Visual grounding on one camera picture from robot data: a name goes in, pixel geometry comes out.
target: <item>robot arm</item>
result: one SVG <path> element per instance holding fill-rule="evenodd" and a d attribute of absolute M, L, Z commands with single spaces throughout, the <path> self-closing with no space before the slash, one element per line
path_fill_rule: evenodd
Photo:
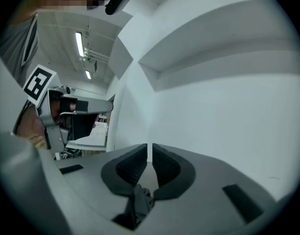
<path fill-rule="evenodd" d="M 52 153 L 62 151 L 69 141 L 90 135 L 98 114 L 113 110 L 111 102 L 70 95 L 69 88 L 61 84 L 57 73 L 42 65 L 32 72 L 24 92 L 36 107 Z M 60 121 L 52 118 L 50 102 L 54 100 L 60 101 Z M 70 110 L 71 104 L 75 104 L 74 111 Z"/>

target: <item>person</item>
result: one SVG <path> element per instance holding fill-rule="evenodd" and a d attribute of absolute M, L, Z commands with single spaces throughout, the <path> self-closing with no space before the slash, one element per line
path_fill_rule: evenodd
<path fill-rule="evenodd" d="M 9 72 L 21 87 L 27 70 L 38 49 L 37 12 L 39 9 L 62 10 L 65 6 L 87 6 L 97 0 L 23 0 L 9 21 L 0 39 L 0 56 Z M 50 103 L 53 119 L 59 117 L 59 101 Z M 16 135 L 30 140 L 38 148 L 44 148 L 44 128 L 35 106 L 29 106 L 19 123 Z"/>

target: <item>ceiling light fixture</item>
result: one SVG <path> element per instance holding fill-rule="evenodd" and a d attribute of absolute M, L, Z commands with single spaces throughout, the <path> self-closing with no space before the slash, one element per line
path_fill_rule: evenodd
<path fill-rule="evenodd" d="M 77 46 L 78 46 L 79 55 L 80 55 L 81 57 L 83 57 L 84 54 L 83 54 L 83 46 L 82 46 L 82 35 L 81 35 L 81 32 L 76 32 L 76 41 L 77 41 Z"/>
<path fill-rule="evenodd" d="M 89 73 L 88 71 L 86 71 L 86 74 L 87 74 L 87 77 L 88 77 L 89 79 L 91 79 L 90 73 Z"/>

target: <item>gray shirt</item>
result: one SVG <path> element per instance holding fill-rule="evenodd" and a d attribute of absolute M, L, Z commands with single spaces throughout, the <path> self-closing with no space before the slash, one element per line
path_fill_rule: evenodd
<path fill-rule="evenodd" d="M 0 56 L 22 87 L 26 81 L 27 70 L 38 49 L 37 22 L 32 25 L 33 22 L 34 17 L 22 23 L 10 25 L 0 38 Z"/>

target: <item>shelf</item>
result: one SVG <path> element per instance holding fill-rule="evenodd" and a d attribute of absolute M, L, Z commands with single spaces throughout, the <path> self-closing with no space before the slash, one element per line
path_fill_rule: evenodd
<path fill-rule="evenodd" d="M 73 148 L 73 149 L 80 149 L 80 150 L 106 151 L 106 145 L 105 146 L 92 146 L 92 145 L 83 145 L 83 144 L 77 144 L 74 142 L 69 142 L 66 145 L 66 147 Z"/>
<path fill-rule="evenodd" d="M 205 13 L 159 41 L 139 61 L 164 71 L 199 53 L 252 40 L 294 39 L 290 22 L 273 0 L 249 0 Z"/>

